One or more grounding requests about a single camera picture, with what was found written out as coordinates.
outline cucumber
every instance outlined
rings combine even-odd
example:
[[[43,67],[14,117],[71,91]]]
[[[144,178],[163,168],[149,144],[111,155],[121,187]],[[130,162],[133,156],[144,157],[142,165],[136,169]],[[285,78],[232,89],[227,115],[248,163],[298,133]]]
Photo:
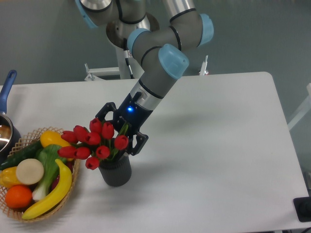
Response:
[[[0,165],[0,170],[4,170],[9,167],[17,166],[21,161],[25,159],[33,159],[36,155],[37,150],[43,148],[40,140],[35,141],[32,144],[24,147],[23,149],[15,152]]]

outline orange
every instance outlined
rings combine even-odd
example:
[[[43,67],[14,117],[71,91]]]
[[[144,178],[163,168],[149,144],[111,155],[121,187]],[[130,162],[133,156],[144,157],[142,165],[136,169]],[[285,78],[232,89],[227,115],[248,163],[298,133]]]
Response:
[[[27,207],[32,199],[32,191],[24,185],[13,186],[5,195],[5,203],[11,209]]]

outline blue joint cap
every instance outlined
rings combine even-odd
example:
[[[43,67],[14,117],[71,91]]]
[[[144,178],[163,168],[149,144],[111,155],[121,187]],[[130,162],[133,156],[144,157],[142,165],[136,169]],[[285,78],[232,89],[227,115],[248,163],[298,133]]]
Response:
[[[76,5],[85,21],[85,23],[88,25],[89,28],[93,29],[93,28],[97,28],[97,26],[93,23],[93,21],[88,17],[87,13],[85,12],[85,10],[83,9],[80,0],[75,0]]]
[[[150,31],[145,28],[137,28],[136,30],[132,31],[129,37],[127,38],[127,47],[130,50],[131,54],[133,54],[132,49],[133,49],[133,45],[135,43],[136,38],[143,32],[150,32]]]
[[[209,42],[214,36],[214,26],[212,20],[208,17],[207,14],[200,14],[200,16],[203,23],[203,31],[199,46]]]
[[[160,48],[158,56],[163,69],[176,80],[183,76],[189,66],[189,59],[170,44],[165,44]]]

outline blue light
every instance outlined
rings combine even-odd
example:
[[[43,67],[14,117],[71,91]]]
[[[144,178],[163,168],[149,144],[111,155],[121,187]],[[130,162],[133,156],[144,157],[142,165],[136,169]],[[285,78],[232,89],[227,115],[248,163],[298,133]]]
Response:
[[[132,113],[132,112],[134,111],[134,109],[133,109],[132,107],[128,107],[128,108],[127,108],[127,111],[130,112],[130,113]]]

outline tulip bouquet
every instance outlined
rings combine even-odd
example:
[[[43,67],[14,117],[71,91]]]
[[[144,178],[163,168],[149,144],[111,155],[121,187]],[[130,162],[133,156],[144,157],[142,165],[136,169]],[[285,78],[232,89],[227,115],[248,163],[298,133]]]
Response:
[[[128,147],[126,136],[128,124],[124,124],[114,138],[115,129],[109,121],[100,122],[98,118],[90,121],[89,129],[75,126],[73,131],[63,131],[62,139],[71,146],[62,147],[58,155],[65,158],[86,160],[88,169],[96,169],[100,162],[113,163],[120,159]]]

